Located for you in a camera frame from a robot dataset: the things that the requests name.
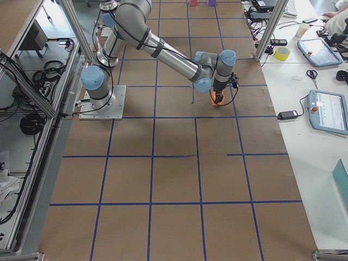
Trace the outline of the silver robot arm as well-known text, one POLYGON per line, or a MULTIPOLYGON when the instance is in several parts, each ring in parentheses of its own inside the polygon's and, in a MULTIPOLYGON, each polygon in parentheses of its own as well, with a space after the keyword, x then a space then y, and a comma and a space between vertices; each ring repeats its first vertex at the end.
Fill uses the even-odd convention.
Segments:
POLYGON ((116 97, 113 88, 108 86, 108 80, 125 45, 144 51, 172 68, 192 82, 196 91, 210 92, 214 105, 224 105, 223 90, 228 84, 238 88, 238 77, 233 72, 236 53, 231 49, 225 49, 220 54, 198 51, 193 60, 187 58, 153 34, 147 26, 151 1, 101 1, 100 10, 103 21, 112 31, 80 77, 89 95, 92 111, 109 111, 114 105, 116 97))

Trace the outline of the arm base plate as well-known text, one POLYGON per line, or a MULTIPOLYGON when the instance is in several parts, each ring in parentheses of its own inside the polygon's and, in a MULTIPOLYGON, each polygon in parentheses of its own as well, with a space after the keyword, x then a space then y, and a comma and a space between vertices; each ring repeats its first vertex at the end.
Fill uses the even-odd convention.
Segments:
POLYGON ((78 116, 80 120, 122 120, 127 87, 125 85, 108 87, 113 92, 102 100, 93 100, 85 91, 84 99, 89 101, 82 103, 78 116))

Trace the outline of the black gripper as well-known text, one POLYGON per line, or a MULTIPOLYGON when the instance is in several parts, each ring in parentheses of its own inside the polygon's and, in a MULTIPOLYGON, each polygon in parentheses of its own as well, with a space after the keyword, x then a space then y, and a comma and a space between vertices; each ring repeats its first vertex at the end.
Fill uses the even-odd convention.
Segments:
POLYGON ((222 76, 217 73, 213 82, 213 91, 216 94, 222 94, 228 84, 231 84, 233 88, 237 89, 239 86, 239 77, 234 72, 228 76, 222 76))

